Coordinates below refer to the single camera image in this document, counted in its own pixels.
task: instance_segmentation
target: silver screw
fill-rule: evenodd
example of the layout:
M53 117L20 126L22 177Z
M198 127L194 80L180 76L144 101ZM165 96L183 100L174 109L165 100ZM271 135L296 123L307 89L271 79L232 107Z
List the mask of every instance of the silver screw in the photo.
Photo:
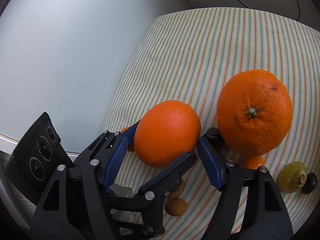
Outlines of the silver screw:
M268 169L265 166L260 166L259 170L262 172L267 172Z
M233 160L227 160L227 165L228 165L228 166L231 166L231 167L232 167L232 166L235 166L235 164L236 164L236 163L235 163Z
M153 229L151 227L148 227L146 229L143 229L142 232L144 233L145 236L151 236L153 235Z
M96 165L99 164L99 160L93 159L93 160L90 161L90 164L91 164L92 166L96 166Z
M144 196L146 200L153 200L155 198L155 194L152 191L147 191Z
M57 167L57 170L58 171L63 171L65 168L65 165L64 164L60 164L58 167Z

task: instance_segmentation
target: white wall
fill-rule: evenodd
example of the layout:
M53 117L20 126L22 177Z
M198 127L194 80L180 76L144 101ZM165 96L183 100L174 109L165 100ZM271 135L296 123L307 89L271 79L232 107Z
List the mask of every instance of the white wall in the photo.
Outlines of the white wall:
M19 140L47 111L65 150L81 152L152 22L185 9L185 0L11 0L0 18L0 134Z

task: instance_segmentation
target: striped fabric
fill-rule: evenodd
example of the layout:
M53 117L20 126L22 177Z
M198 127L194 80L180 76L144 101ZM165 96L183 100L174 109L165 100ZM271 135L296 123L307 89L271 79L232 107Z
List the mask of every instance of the striped fabric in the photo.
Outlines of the striped fabric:
M244 8L202 8L161 16L150 27L132 56L108 110L104 130L120 130L138 121L154 105L183 101L198 113L202 133L217 127L216 104L223 85L249 69L270 71L287 87L293 122L279 147L264 155L277 180L286 163L301 161L319 175L320 165L320 33L299 22L268 12ZM227 159L241 155L225 148ZM116 183L134 192L159 170L127 153ZM187 212L171 217L164 212L165 235L157 239L200 239L220 193L209 183L198 159L183 177L181 196ZM247 191L244 188L233 232L241 227ZM283 194L294 232L306 221L320 198ZM136 222L142 222L136 215Z

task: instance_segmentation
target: green grape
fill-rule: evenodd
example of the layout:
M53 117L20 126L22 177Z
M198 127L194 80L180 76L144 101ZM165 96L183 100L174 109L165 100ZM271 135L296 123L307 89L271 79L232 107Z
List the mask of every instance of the green grape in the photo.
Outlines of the green grape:
M279 175L279 187L284 193L293 193L303 187L307 180L307 169L301 162L287 164Z

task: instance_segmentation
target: small orange fruit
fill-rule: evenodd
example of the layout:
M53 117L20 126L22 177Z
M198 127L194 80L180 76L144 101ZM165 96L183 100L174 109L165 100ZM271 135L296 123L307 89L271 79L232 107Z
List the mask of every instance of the small orange fruit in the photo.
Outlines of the small orange fruit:
M134 147L142 162L164 168L181 154L194 150L200 131L198 115L188 104L168 100L142 117L134 136Z
M247 168L247 169L252 169L252 170L256 170L257 168L259 168L260 166L264 166L264 160L261 156L251 156L248 157L244 164L243 167Z
M290 129L292 104L286 87L270 72L248 70L233 76L217 103L219 132L246 156L276 148Z
M130 126L128 127L124 127L122 128L122 130L120 131L120 133L124 132L125 130L127 130L128 128L130 128ZM134 142L128 145L128 152L135 152L136 150L134 149Z

